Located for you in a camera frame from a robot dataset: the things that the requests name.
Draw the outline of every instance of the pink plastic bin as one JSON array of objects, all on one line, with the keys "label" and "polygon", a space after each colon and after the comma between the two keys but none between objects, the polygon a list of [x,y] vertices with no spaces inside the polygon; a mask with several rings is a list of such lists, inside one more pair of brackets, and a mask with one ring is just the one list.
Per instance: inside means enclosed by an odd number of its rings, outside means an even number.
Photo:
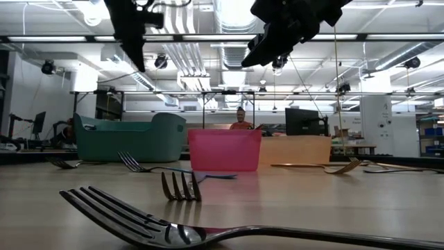
[{"label": "pink plastic bin", "polygon": [[196,171],[256,171],[260,130],[191,129],[191,168]]}]

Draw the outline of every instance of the person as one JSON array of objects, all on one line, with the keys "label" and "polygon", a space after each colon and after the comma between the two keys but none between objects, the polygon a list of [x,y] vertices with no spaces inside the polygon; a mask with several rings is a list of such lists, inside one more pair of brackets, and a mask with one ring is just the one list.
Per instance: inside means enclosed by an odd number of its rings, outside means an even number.
[{"label": "person", "polygon": [[231,124],[230,129],[253,129],[253,124],[245,122],[245,110],[241,107],[237,109],[237,122]]}]

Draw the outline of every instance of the wooden table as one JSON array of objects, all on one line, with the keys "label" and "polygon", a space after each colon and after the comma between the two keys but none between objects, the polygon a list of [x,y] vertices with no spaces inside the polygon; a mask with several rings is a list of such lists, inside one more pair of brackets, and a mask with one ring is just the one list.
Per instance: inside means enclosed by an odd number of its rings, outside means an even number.
[{"label": "wooden table", "polygon": [[[189,167],[189,162],[169,166]],[[207,179],[202,203],[168,203],[160,173],[123,165],[59,170],[47,163],[0,166],[0,249],[135,250],[70,206],[59,190],[93,185],[172,222],[229,227],[291,226],[443,240],[444,178],[438,174],[342,176],[322,169],[260,167],[236,181]],[[242,237],[210,249],[371,249],[279,237]]]},{"label": "wooden table", "polygon": [[[332,149],[333,148],[342,148],[342,147],[343,147],[342,144],[332,144]],[[376,145],[374,145],[374,144],[346,144],[345,147],[347,149],[350,149],[350,148],[353,149],[353,153],[355,155],[359,155],[359,149],[369,149],[370,155],[374,155]]]}]

